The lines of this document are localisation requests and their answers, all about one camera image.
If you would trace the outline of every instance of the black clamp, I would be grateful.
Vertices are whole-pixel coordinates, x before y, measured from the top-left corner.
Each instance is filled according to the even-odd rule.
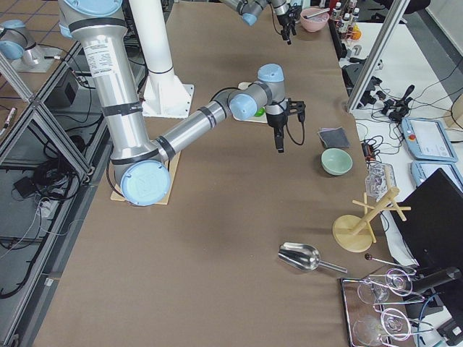
[[[291,34],[296,35],[296,22],[301,17],[302,6],[294,5],[288,9],[288,12],[278,17],[278,22],[282,26],[280,31],[281,37],[289,45],[291,44]]]
[[[390,120],[400,123],[410,111],[410,101],[413,100],[409,95],[415,90],[414,85],[410,85],[401,99],[388,99],[384,101],[384,107],[381,113],[388,116]]]
[[[286,109],[281,108],[281,110],[283,112],[279,114],[267,114],[267,124],[273,128],[275,148],[278,150],[278,153],[284,153],[284,127],[288,123],[288,116],[296,114],[297,120],[301,123],[303,128],[305,122],[305,103],[304,101],[292,101],[288,99],[286,102]]]

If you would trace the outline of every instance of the black cylinder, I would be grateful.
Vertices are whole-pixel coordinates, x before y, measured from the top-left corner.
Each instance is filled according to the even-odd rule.
[[[461,276],[462,273],[458,268],[448,267],[413,282],[413,291],[415,293],[424,293],[432,287],[440,286],[451,280],[456,280],[461,278]]]

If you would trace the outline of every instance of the green ball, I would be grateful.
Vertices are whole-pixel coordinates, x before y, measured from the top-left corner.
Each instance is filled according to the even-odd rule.
[[[254,117],[261,117],[263,116],[264,114],[266,114],[266,110],[264,109],[264,107],[261,107],[254,115]]]

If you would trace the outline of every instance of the glass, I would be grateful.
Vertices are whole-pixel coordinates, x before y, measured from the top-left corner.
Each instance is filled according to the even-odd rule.
[[[397,296],[416,296],[416,299],[406,301],[387,302],[390,293]],[[422,302],[424,296],[412,291],[412,280],[402,269],[392,268],[384,275],[369,275],[363,278],[357,288],[357,294],[364,303],[379,304],[411,304]]]
[[[381,318],[372,315],[364,316],[354,323],[354,336],[364,346],[391,346],[392,340],[403,341],[412,334],[412,326],[405,314],[398,309],[385,309]]]

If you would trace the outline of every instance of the light green bowl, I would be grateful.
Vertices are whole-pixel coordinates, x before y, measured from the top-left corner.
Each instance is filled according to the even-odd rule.
[[[329,174],[339,176],[352,168],[352,158],[348,152],[338,148],[329,148],[321,155],[321,165]]]

